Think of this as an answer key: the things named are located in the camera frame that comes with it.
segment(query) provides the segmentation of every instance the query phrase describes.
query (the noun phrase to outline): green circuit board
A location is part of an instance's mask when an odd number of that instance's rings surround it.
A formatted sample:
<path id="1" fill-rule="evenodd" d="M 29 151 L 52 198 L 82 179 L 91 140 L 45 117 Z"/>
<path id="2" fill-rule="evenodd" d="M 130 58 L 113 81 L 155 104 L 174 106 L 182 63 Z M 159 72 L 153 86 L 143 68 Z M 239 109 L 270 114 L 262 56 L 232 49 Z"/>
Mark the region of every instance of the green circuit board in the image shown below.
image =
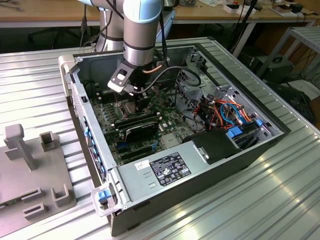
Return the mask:
<path id="1" fill-rule="evenodd" d="M 123 106 L 125 103 L 128 103 L 128 100 L 111 103 L 101 103 L 97 99 L 91 100 L 93 111 L 105 140 L 108 143 L 114 160 L 119 166 L 168 149 L 171 145 L 170 143 L 165 143 L 164 139 L 169 139 L 171 143 L 174 142 L 177 145 L 178 143 L 182 143 L 185 137 L 194 133 L 183 120 L 183 116 L 177 113 L 176 108 L 172 104 L 172 96 L 161 92 L 159 97 L 151 97 L 149 106 L 155 101 L 156 103 L 144 112 L 126 113 Z M 116 129 L 114 126 L 115 123 L 134 120 L 152 114 L 154 114 L 152 119 L 158 122 L 159 127 L 156 134 L 148 139 L 127 144 L 124 141 L 126 128 Z"/>

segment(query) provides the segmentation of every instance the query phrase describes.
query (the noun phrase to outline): warning label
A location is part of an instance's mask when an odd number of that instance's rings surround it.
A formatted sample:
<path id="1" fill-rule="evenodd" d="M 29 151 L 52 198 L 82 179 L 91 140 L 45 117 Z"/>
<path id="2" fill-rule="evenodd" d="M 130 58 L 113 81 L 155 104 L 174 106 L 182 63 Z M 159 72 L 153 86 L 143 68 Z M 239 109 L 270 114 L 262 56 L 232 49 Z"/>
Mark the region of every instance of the warning label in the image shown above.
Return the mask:
<path id="1" fill-rule="evenodd" d="M 191 174 L 178 152 L 150 162 L 161 186 L 167 186 Z"/>

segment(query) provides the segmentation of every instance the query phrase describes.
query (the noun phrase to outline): blue cable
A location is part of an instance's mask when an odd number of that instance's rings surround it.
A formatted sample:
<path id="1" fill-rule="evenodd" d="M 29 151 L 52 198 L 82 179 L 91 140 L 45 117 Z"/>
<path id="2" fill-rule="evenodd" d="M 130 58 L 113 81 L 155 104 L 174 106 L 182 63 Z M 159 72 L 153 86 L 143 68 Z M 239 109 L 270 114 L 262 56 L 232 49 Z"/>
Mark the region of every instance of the blue cable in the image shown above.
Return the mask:
<path id="1" fill-rule="evenodd" d="M 236 112 L 236 115 L 238 116 L 238 118 L 239 118 L 243 123 L 246 123 L 246 122 L 247 122 L 247 121 L 239 114 L 239 111 L 236 109 L 236 107 L 235 107 L 234 105 L 232 105 L 231 103 L 224 103 L 224 104 L 221 105 L 220 113 L 221 113 L 222 118 L 223 118 L 226 122 L 231 123 L 232 126 L 235 126 L 235 124 L 234 124 L 232 121 L 228 120 L 228 119 L 225 117 L 225 115 L 223 114 L 224 105 L 228 105 L 228 106 L 232 107 L 232 108 L 234 109 L 234 111 Z"/>
<path id="2" fill-rule="evenodd" d="M 224 106 L 224 104 L 223 104 L 223 105 L 221 106 L 221 108 L 220 108 L 221 117 L 222 117 L 226 122 L 232 124 L 232 126 L 234 127 L 235 124 L 234 124 L 232 121 L 228 120 L 228 119 L 225 117 L 225 115 L 224 115 L 224 113 L 223 113 L 223 106 Z"/>

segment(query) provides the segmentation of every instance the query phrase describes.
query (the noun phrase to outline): aluminum table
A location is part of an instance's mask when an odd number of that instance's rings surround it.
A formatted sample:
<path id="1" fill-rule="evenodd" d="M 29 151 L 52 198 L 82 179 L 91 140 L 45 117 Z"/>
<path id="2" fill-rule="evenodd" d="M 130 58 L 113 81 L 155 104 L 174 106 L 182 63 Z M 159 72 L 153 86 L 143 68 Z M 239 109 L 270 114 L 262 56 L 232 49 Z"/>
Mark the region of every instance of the aluminum table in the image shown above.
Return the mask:
<path id="1" fill-rule="evenodd" d="M 9 239 L 319 239 L 320 132 L 219 43 L 208 38 L 171 40 L 202 44 L 290 129 L 291 134 L 250 167 L 118 237 L 90 199 L 93 183 L 60 79 L 58 56 L 88 48 L 0 55 L 0 136 L 21 123 L 25 137 L 59 134 L 77 204 L 5 236 Z M 211 65 L 208 72 L 226 83 Z"/>
<path id="2" fill-rule="evenodd" d="M 283 45 L 287 42 L 289 37 L 294 37 L 295 41 L 286 51 L 284 56 L 289 59 L 291 54 L 294 52 L 299 43 L 306 45 L 311 50 L 315 51 L 316 54 L 320 54 L 320 27 L 289 27 L 282 38 L 279 40 L 277 45 L 272 50 L 271 54 L 264 62 L 258 73 L 258 77 L 261 77 L 266 71 L 267 67 L 271 61 L 275 58 L 276 54 L 280 51 Z M 316 64 L 310 71 L 307 76 L 307 79 L 311 79 L 311 76 L 320 68 L 320 62 Z"/>

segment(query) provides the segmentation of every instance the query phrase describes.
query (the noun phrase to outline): motherboard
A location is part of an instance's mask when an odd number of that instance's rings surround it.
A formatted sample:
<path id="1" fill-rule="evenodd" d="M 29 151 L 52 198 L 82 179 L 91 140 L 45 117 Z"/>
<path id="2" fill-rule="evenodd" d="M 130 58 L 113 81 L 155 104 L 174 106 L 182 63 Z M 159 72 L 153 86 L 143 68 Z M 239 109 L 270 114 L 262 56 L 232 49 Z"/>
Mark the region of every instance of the motherboard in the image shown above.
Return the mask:
<path id="1" fill-rule="evenodd" d="M 177 146 L 194 133 L 168 92 L 153 94 L 142 111 L 128 99 L 114 100 L 95 98 L 91 105 L 118 166 Z"/>

